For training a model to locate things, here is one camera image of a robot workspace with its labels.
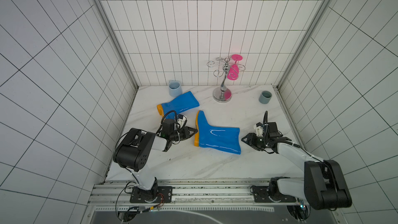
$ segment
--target floor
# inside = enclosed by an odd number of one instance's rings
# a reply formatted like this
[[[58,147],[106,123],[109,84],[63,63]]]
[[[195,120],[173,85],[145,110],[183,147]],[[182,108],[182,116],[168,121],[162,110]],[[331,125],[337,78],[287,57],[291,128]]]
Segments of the floor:
[[[239,127],[239,140],[249,132],[253,125],[261,122],[268,111],[268,122],[276,122],[284,136],[295,141],[291,128],[271,85],[228,86],[232,99],[227,103],[216,102],[212,91],[217,86],[182,86],[183,92],[191,91],[200,106],[183,114],[187,117],[187,126],[195,127],[198,110],[203,110],[207,121],[213,126]],[[258,101],[264,90],[273,96],[266,105]],[[127,118],[123,133],[132,127],[156,132],[161,116],[156,105],[169,102],[173,98],[168,94],[167,86],[139,87],[137,96]],[[167,152],[152,150],[147,166],[155,177],[167,179],[219,179],[219,178],[271,178],[277,176],[302,177],[301,170],[279,154],[259,152],[239,141],[241,154],[201,148],[193,145],[194,137],[172,145]],[[127,170],[112,162],[106,180],[130,180]]]

